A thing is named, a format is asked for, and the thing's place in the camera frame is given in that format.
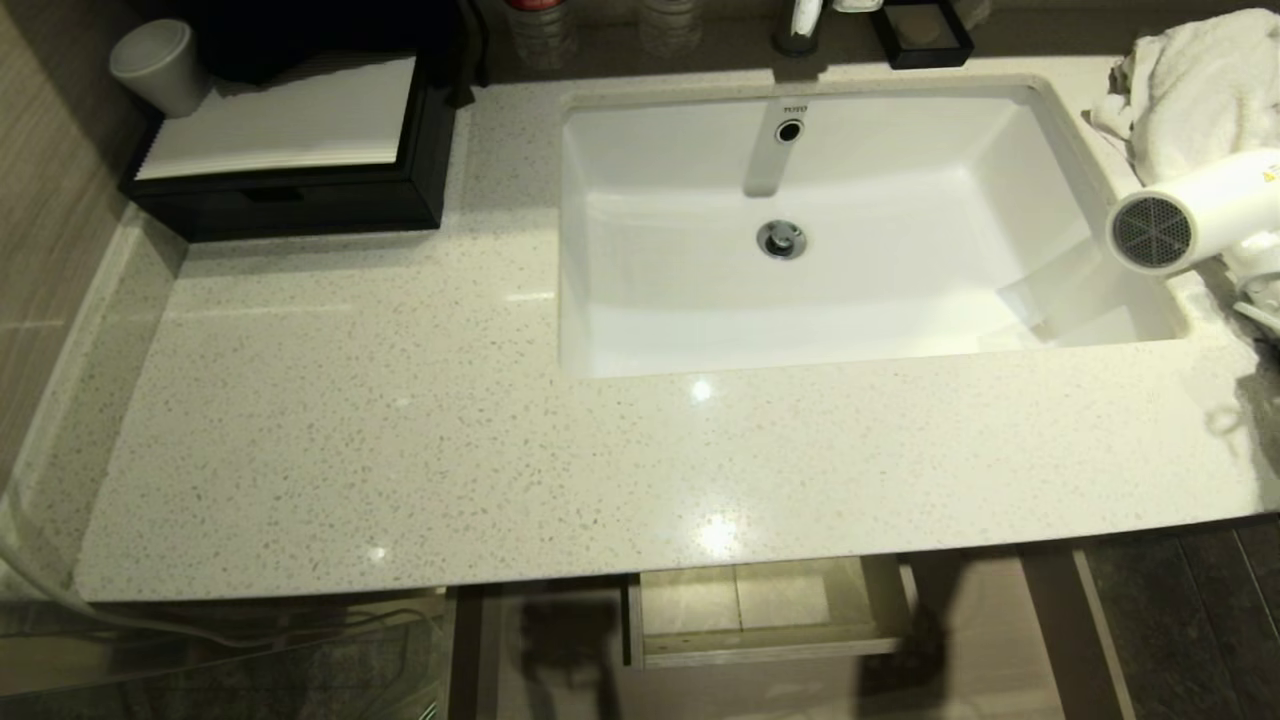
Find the white cup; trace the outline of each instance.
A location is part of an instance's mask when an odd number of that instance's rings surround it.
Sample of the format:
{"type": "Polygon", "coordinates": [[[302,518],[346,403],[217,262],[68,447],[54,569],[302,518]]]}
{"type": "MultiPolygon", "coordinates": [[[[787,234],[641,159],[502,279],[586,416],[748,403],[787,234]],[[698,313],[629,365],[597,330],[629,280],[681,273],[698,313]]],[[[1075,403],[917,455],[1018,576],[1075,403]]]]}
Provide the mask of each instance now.
{"type": "Polygon", "coordinates": [[[196,111],[212,78],[196,59],[196,33],[182,20],[152,20],[111,50],[111,76],[170,118],[196,111]]]}

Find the undermount sink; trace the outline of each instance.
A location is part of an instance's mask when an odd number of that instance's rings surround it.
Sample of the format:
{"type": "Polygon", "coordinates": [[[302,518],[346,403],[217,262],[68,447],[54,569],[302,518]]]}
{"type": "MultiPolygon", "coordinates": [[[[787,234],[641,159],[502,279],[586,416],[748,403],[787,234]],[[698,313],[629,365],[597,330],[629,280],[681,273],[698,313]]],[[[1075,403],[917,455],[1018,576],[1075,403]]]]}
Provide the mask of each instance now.
{"type": "Polygon", "coordinates": [[[1162,283],[1098,249],[1105,201],[1062,114],[1012,86],[571,111],[562,366],[625,377],[1178,337],[1162,283]],[[790,143],[787,118],[803,120],[790,143]]]}

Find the towel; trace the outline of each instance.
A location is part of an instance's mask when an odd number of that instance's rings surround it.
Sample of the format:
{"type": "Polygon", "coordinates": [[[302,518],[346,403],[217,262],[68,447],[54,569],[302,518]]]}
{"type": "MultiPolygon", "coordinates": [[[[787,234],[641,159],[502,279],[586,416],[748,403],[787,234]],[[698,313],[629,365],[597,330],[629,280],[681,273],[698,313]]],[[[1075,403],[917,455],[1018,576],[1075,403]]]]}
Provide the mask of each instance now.
{"type": "Polygon", "coordinates": [[[1270,10],[1139,38],[1111,79],[1089,122],[1120,141],[1144,184],[1280,146],[1280,15],[1270,10]]]}

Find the speckled quartz countertop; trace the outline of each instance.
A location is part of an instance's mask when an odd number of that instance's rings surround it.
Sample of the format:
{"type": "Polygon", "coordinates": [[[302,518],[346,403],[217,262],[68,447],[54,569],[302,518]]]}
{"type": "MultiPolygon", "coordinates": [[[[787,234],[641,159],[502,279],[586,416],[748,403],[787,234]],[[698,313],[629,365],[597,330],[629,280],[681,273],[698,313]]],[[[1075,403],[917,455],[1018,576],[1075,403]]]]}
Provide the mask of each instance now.
{"type": "Polygon", "coordinates": [[[1114,58],[498,86],[438,232],[195,246],[97,497],[86,598],[332,593],[1009,543],[1275,509],[1275,395],[1190,273],[1185,337],[575,379],[557,363],[559,127],[627,100],[1042,83],[1114,58]],[[703,392],[691,393],[699,383],[703,392]]]}

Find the soap dish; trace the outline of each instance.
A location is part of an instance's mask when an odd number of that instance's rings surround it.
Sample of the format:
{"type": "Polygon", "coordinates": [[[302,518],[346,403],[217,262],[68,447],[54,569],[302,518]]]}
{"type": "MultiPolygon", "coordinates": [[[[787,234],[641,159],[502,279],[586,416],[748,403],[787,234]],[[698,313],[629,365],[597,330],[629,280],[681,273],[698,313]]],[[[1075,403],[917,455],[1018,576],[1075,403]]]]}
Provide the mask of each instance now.
{"type": "Polygon", "coordinates": [[[872,26],[895,70],[959,68],[973,38],[947,0],[884,0],[872,26]]]}

